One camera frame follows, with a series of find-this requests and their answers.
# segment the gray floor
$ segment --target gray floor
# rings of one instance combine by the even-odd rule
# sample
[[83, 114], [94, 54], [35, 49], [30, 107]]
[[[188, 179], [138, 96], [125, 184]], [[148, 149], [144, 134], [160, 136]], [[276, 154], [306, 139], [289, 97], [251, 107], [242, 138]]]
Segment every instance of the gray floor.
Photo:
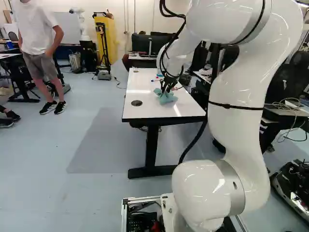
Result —
[[[171, 192], [170, 176], [127, 179], [127, 169], [144, 161], [145, 134], [121, 123], [125, 90], [92, 76], [65, 73], [72, 91], [58, 116], [39, 115], [44, 102], [6, 104], [22, 120], [0, 130], [0, 232], [118, 232], [123, 197]], [[126, 80], [120, 81], [125, 87]], [[177, 163], [199, 125], [164, 127], [157, 164]], [[272, 171], [297, 157], [309, 159], [309, 142], [287, 141], [275, 148], [265, 155]], [[221, 157], [207, 128], [187, 158]], [[289, 212], [271, 197], [263, 209], [243, 217], [252, 232], [307, 231]]]

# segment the black sneaker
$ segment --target black sneaker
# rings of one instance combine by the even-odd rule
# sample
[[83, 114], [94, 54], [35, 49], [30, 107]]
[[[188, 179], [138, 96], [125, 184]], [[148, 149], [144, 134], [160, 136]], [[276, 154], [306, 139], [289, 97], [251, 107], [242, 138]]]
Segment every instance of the black sneaker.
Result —
[[13, 119], [0, 118], [0, 128], [9, 128], [14, 124]]
[[12, 110], [6, 113], [6, 116], [12, 119], [14, 122], [18, 122], [20, 120], [20, 116], [13, 112]]
[[62, 102], [60, 101], [54, 111], [55, 115], [61, 114], [66, 108], [66, 106], [67, 106], [67, 103], [65, 101], [62, 101]]
[[57, 106], [57, 102], [53, 101], [53, 102], [48, 102], [45, 104], [45, 106], [40, 110], [40, 114], [41, 115], [45, 115], [48, 114], [49, 112], [55, 110]]

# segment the person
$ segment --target person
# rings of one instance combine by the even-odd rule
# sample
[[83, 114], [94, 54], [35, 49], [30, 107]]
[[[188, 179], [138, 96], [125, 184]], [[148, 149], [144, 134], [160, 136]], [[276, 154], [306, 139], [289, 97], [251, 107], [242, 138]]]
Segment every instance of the person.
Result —
[[5, 108], [2, 105], [0, 105], [0, 112], [6, 114], [7, 116], [7, 118], [0, 118], [0, 128], [11, 127], [15, 122], [18, 122], [21, 118], [14, 111]]
[[[19, 28], [18, 45], [35, 85], [47, 100], [40, 114], [45, 115], [53, 110], [56, 115], [61, 114], [67, 103], [64, 101], [62, 83], [57, 77], [53, 53], [61, 43], [63, 30], [53, 14], [37, 0], [13, 0], [12, 8]], [[54, 40], [52, 29], [56, 33]], [[44, 76], [55, 85], [59, 103], [49, 93], [43, 82]]]

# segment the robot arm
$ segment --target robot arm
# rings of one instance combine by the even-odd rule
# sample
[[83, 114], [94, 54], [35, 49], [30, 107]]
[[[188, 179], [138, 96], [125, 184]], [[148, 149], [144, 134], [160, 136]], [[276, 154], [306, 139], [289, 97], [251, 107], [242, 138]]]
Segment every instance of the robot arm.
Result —
[[213, 82], [209, 98], [209, 127], [226, 147], [225, 157], [183, 163], [172, 176], [179, 213], [194, 231], [214, 231], [224, 217], [267, 202], [270, 184], [259, 144], [260, 120], [268, 85], [297, 45], [302, 25], [294, 0], [191, 2], [186, 27], [163, 57], [168, 73], [178, 75], [183, 55], [201, 40], [240, 49], [235, 63]]

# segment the hand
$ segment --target hand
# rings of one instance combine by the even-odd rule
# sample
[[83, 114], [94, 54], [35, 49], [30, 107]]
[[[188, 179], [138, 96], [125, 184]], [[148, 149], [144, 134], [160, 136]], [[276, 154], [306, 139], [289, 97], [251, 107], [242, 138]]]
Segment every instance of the hand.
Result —
[[49, 58], [52, 58], [53, 57], [53, 51], [51, 50], [51, 49], [47, 49], [46, 51], [45, 51], [45, 55], [47, 56], [47, 57], [49, 57]]

